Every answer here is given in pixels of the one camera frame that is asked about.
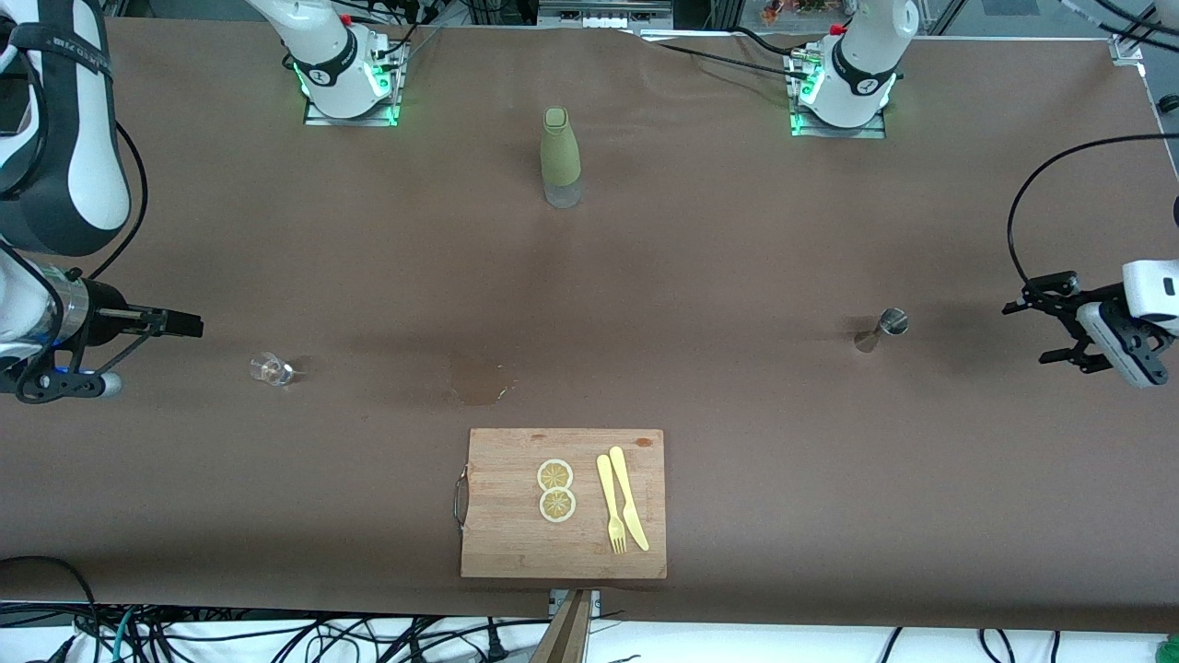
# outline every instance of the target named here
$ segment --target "fork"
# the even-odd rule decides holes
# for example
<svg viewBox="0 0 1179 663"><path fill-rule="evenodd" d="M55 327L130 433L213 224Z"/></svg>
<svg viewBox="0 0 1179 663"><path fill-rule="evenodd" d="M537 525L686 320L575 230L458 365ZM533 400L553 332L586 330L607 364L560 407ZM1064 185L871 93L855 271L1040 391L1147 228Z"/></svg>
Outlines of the fork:
<svg viewBox="0 0 1179 663"><path fill-rule="evenodd" d="M614 549L614 554L621 554L626 552L626 530L623 529L623 519L618 517L618 503L614 501L614 468L606 454L598 457L598 478L601 479L601 492L606 493L606 507L610 510L610 525L606 526L610 546Z"/></svg>

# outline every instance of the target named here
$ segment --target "knife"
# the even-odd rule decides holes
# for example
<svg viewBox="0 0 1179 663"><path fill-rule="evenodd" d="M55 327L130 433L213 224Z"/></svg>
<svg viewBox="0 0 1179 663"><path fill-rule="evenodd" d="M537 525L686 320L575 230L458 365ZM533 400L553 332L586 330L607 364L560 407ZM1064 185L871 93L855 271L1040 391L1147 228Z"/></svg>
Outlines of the knife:
<svg viewBox="0 0 1179 663"><path fill-rule="evenodd" d="M610 461L614 466L614 474L618 475L618 484L623 486L623 497L626 498L626 506L623 507L623 520L626 529L634 537L634 543L643 550L650 550L647 536L643 533L643 523L639 521L639 511L634 508L634 495L631 494L631 479L626 473L626 457L623 455L621 447L610 448Z"/></svg>

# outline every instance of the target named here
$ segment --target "lemon slice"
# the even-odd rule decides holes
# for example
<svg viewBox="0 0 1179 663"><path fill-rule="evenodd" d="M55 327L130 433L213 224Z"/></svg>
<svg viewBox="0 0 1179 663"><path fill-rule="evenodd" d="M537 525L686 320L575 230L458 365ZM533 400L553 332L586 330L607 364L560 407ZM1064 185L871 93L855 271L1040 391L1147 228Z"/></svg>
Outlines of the lemon slice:
<svg viewBox="0 0 1179 663"><path fill-rule="evenodd" d="M546 460L536 471L536 483L544 490L567 488L573 485L573 468L559 459Z"/></svg>
<svg viewBox="0 0 1179 663"><path fill-rule="evenodd" d="M577 507L577 498L566 488L548 488L540 495L540 514L549 523L568 520Z"/></svg>

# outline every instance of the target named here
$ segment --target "wet stain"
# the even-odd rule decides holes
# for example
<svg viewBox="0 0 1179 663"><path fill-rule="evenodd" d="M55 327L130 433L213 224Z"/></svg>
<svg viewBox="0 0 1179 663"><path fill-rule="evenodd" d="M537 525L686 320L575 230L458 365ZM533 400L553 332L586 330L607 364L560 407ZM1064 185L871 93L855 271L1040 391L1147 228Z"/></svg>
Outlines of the wet stain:
<svg viewBox="0 0 1179 663"><path fill-rule="evenodd" d="M502 365L450 353L450 390L463 405L495 405L513 383Z"/></svg>

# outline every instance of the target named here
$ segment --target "wooden cutting board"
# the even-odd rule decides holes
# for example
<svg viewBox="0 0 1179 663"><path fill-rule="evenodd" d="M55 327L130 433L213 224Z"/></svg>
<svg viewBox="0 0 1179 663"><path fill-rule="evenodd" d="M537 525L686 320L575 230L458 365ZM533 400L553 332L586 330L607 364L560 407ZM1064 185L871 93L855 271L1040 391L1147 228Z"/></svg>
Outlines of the wooden cutting board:
<svg viewBox="0 0 1179 663"><path fill-rule="evenodd" d="M472 428L467 453L467 510L462 534L465 578L666 578L663 431L604 428ZM598 455L619 446L651 549L626 534L626 552L611 552L610 520ZM548 459L573 468L573 516L549 523L540 514L536 470ZM623 490L614 479L621 517Z"/></svg>

